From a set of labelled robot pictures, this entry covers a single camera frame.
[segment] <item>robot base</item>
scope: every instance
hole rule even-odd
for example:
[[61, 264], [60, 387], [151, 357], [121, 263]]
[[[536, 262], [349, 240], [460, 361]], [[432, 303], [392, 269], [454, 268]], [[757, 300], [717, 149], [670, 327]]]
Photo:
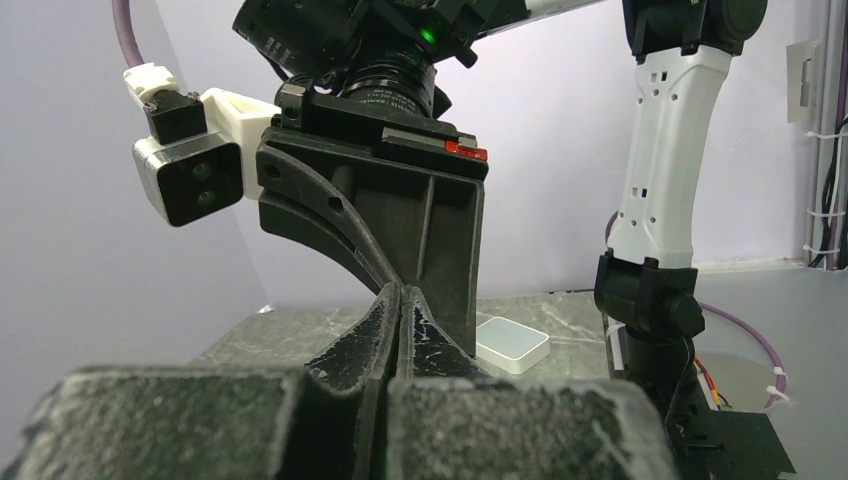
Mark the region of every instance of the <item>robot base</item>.
[[[608, 328], [604, 316], [604, 330]], [[655, 384], [640, 379], [627, 359], [628, 348], [638, 348], [638, 343], [626, 328], [607, 338], [610, 378], [638, 384], [658, 410], [664, 412], [669, 392], [658, 391]], [[618, 358], [623, 360], [617, 369], [615, 359], [619, 353]], [[688, 447], [688, 455], [676, 458], [680, 478], [773, 480], [782, 478], [783, 473], [795, 473], [767, 415], [712, 410], [695, 375], [694, 369], [689, 372], [674, 414]]]

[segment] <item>marble table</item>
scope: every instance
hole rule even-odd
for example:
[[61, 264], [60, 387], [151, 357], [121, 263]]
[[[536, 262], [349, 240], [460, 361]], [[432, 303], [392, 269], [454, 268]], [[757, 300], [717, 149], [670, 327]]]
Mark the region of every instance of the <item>marble table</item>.
[[[779, 271], [702, 272], [696, 296], [731, 311], [760, 330], [783, 357], [791, 376], [790, 405], [770, 413], [775, 430], [799, 471], [798, 479], [848, 479], [848, 272], [806, 268]], [[352, 326], [367, 310], [327, 309], [253, 315], [209, 348], [200, 365], [302, 364]], [[600, 313], [591, 293], [555, 293], [481, 299], [477, 322], [503, 316], [551, 336], [551, 355], [521, 378], [608, 378]], [[708, 315], [696, 338], [699, 356], [721, 391], [740, 410], [757, 411], [773, 382], [762, 349], [742, 330]], [[753, 362], [733, 362], [731, 352]], [[490, 374], [511, 377], [480, 362]]]
[[[353, 326], [367, 306], [258, 313], [192, 362], [195, 365], [297, 365]], [[500, 316], [547, 333], [551, 354], [521, 378], [608, 378], [601, 314], [592, 294], [552, 293], [477, 302], [477, 324]], [[512, 377], [478, 360], [497, 377]]]

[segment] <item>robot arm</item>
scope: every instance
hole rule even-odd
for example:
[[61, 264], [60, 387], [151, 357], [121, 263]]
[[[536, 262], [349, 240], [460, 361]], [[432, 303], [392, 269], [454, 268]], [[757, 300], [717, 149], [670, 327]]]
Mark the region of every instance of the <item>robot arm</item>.
[[[148, 197], [179, 225], [244, 192], [259, 201], [263, 229], [333, 258], [372, 290], [421, 286], [470, 352], [487, 157], [473, 136], [437, 121], [450, 101], [434, 64], [455, 57], [471, 67], [476, 39], [599, 1], [246, 0], [233, 28], [284, 73], [275, 105], [215, 89], [182, 97], [152, 65], [126, 74], [153, 133], [134, 150]], [[595, 300], [626, 325], [626, 378], [665, 416], [678, 458], [690, 446], [725, 447], [722, 435], [692, 433], [721, 421], [690, 413], [709, 408], [698, 389], [681, 389], [695, 378], [692, 338], [704, 330], [692, 210], [716, 99], [766, 3], [623, 1], [637, 118]], [[449, 217], [434, 212], [462, 221], [437, 223]], [[444, 231], [450, 242], [433, 241]]]

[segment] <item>green indicator light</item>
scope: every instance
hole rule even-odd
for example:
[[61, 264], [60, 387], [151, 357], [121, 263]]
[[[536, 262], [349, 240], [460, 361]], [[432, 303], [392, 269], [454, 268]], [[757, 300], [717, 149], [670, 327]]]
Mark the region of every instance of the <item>green indicator light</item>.
[[433, 36], [428, 30], [421, 29], [421, 36], [424, 37], [424, 40], [427, 40], [429, 43], [436, 43], [436, 37]]

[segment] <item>white plastic box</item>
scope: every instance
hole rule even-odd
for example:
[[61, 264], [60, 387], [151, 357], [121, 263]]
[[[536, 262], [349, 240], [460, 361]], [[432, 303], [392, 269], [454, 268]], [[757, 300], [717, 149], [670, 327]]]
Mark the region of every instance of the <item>white plastic box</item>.
[[477, 357], [521, 375], [551, 353], [548, 334], [494, 317], [477, 327]]

